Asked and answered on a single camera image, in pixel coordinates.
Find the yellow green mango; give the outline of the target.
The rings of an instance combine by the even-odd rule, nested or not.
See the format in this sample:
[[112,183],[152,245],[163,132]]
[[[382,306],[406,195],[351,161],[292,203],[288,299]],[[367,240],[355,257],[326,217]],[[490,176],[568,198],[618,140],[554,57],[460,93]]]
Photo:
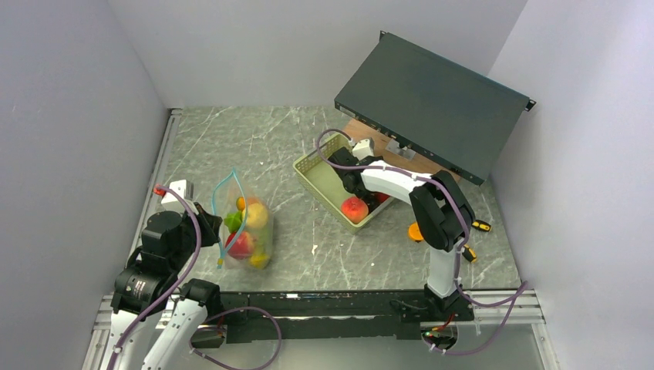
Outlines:
[[248,263],[251,267],[262,270],[268,266],[271,256],[266,253],[253,254],[249,257]]

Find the yellow lemon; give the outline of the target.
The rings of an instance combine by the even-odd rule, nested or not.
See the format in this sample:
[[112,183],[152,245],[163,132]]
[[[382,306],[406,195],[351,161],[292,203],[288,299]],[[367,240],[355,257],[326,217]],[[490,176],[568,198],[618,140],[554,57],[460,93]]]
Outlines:
[[246,228],[252,230],[263,229],[269,221],[268,208],[262,203],[252,203],[241,212]]

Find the red apple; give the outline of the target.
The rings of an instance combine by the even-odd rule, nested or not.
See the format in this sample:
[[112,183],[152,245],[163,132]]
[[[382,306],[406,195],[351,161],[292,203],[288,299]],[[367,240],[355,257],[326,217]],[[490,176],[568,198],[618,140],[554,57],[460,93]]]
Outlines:
[[384,193],[375,192],[374,196],[378,204],[383,204],[389,199],[389,195]]

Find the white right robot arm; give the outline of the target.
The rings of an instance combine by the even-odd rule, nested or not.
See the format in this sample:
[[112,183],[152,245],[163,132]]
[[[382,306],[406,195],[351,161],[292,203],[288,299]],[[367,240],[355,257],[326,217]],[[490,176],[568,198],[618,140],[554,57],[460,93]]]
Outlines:
[[329,158],[319,153],[335,169],[347,191],[355,195],[384,193],[409,204],[423,240],[430,247],[430,267],[425,299],[427,314],[443,320],[460,297],[460,259],[470,238],[474,211],[453,176],[441,170],[417,173],[392,166],[380,156],[357,160],[341,148]]

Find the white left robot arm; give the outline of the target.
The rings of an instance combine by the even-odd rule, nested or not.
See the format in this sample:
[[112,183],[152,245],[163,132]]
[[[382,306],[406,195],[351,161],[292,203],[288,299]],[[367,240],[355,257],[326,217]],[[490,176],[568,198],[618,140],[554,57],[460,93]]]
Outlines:
[[198,325],[220,317],[220,288],[196,278],[183,284],[182,269],[219,242],[221,224],[199,203],[149,217],[141,246],[114,283],[103,369],[169,369]]

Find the clear blue-zip bag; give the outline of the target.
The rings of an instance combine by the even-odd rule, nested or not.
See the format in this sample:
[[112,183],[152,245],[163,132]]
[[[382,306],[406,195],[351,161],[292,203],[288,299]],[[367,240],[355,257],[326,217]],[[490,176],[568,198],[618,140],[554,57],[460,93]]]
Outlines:
[[237,210],[235,205],[236,199],[238,199],[239,197],[244,197],[246,199],[247,206],[249,204],[255,204],[255,203],[264,204],[268,208],[268,213],[269,213],[269,221],[266,227],[259,230],[248,229],[246,228],[245,223],[243,221],[239,233],[241,233],[242,231],[247,231],[254,238],[255,252],[253,254],[266,253],[270,255],[272,258],[274,253],[274,249],[275,249],[274,241],[273,241],[274,218],[272,212],[270,211],[266,202],[260,196],[258,196],[258,194],[251,191],[251,189],[244,182],[240,173],[235,168],[232,168],[231,172],[218,182],[218,184],[215,186],[215,188],[211,193],[211,209],[215,215],[223,219],[223,223],[219,229],[219,236],[221,241],[218,243],[219,255],[217,259],[217,267],[219,269],[242,268],[242,269],[259,270],[249,265],[248,263],[249,258],[245,258],[243,260],[237,260],[230,257],[227,253],[227,250],[229,248],[227,243],[227,238],[230,234],[228,232],[228,229],[224,225],[224,217],[228,213],[239,211]]

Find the green bell pepper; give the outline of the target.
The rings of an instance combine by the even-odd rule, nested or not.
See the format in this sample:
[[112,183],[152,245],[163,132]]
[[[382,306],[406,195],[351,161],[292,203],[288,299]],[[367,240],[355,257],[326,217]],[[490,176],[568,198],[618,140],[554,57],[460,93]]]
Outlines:
[[224,225],[228,229],[229,234],[238,234],[243,224],[243,213],[235,211],[228,213],[224,217]]

